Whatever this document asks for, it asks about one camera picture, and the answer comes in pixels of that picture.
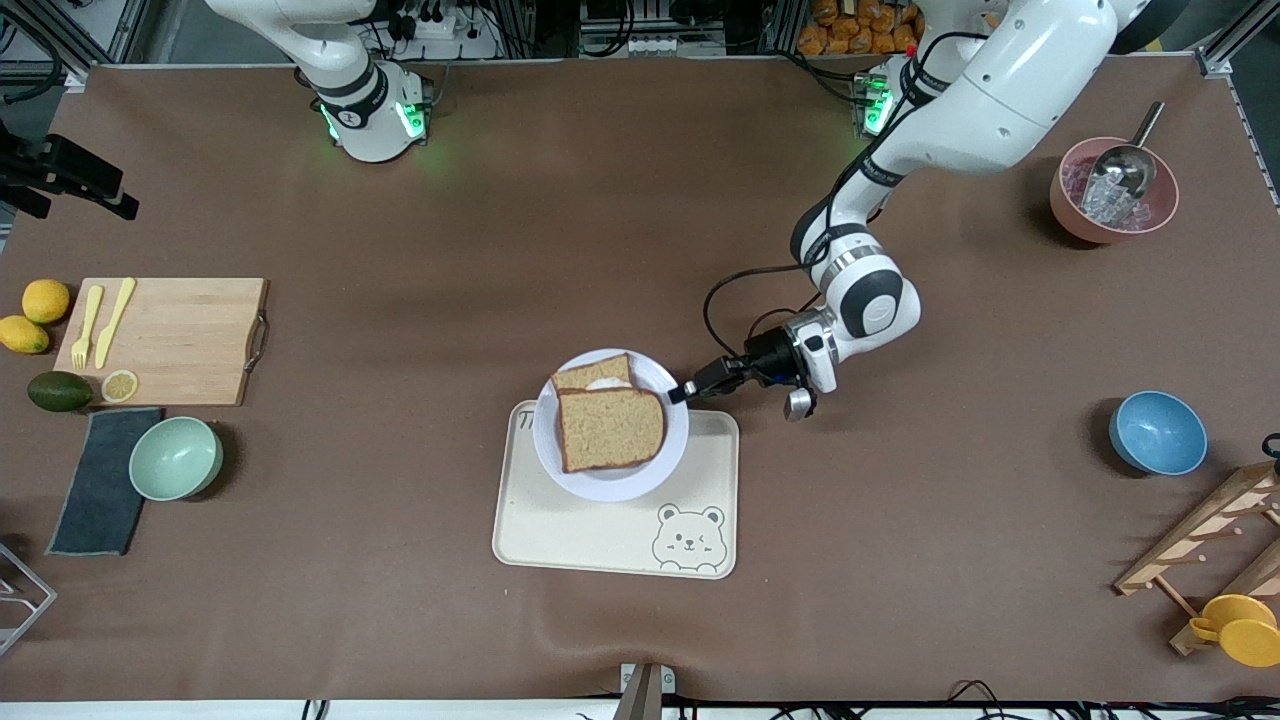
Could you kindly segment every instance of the avocado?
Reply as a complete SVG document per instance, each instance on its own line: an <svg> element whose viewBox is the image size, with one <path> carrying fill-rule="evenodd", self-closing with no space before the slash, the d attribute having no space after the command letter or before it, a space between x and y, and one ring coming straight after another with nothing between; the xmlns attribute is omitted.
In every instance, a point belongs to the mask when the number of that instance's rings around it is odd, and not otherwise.
<svg viewBox="0 0 1280 720"><path fill-rule="evenodd" d="M27 383L27 397L42 410L70 413L93 400L93 388L74 373L51 370L36 375Z"/></svg>

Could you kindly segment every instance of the blue bowl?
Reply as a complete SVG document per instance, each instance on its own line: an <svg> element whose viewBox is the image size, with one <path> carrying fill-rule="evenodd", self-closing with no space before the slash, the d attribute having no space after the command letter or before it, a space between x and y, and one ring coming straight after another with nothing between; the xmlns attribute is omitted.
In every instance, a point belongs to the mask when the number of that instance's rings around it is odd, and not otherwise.
<svg viewBox="0 0 1280 720"><path fill-rule="evenodd" d="M1126 397L1111 416L1111 445L1139 470L1185 475L1204 461L1208 433L1189 405L1146 389Z"/></svg>

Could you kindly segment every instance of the cutting board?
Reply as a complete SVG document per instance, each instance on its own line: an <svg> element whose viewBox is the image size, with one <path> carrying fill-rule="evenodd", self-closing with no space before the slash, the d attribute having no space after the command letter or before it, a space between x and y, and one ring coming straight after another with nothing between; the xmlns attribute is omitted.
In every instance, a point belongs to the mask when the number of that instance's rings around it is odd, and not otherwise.
<svg viewBox="0 0 1280 720"><path fill-rule="evenodd" d="M255 337L265 342L262 278L138 278L106 364L93 368L97 336L111 320L124 278L84 278L58 348L55 370L88 379L95 392L115 370L138 375L129 405L239 405ZM88 366L72 366L72 345L84 324L88 288L102 286L102 306L90 336Z"/></svg>

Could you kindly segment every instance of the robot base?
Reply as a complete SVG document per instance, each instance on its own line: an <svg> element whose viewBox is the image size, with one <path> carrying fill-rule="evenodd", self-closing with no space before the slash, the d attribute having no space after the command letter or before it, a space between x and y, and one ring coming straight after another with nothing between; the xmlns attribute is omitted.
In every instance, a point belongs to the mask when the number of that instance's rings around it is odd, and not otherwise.
<svg viewBox="0 0 1280 720"><path fill-rule="evenodd" d="M396 63L379 61L387 73L388 92L362 128L348 128L330 119L334 142L362 163L385 163L399 156L410 145L425 143L431 120L430 86L424 88L421 76Z"/></svg>

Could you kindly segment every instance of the brown tablecloth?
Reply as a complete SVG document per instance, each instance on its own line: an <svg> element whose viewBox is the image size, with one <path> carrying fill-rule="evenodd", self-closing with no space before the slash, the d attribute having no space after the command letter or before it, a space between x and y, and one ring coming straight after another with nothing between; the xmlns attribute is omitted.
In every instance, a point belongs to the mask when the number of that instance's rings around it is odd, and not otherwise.
<svg viewBox="0 0 1280 720"><path fill-rule="evenodd" d="M1048 215L1057 158L1155 99L1181 209L1080 249ZM1190 59L1110 60L1014 170L900 187L876 232L923 320L845 363L809 421L783 423L781 391L718 405L742 428L721 582L499 564L507 415L584 350L714 357L703 293L790 261L854 151L847 109L782 61L467 67L430 146L361 165L306 102L284 69L100 69L63 101L55 132L119 164L142 210L20 219L5 311L38 277L253 275L274 323L243 407L193 411L228 437L210 500L148 503L125 557L32 559L61 597L0 662L0 697L577 696L636 660L703 698L1274 692L1219 652L1175 656L1185 618L1157 592L1108 589L1280 421L1280 218L1228 85ZM810 292L744 281L716 314L737 337ZM86 424L27 402L51 361L0 355L0 530L36 548ZM1143 388L1208 425L1190 477L1116 468L1106 413ZM1170 579L1220 588L1274 538L1245 528Z"/></svg>

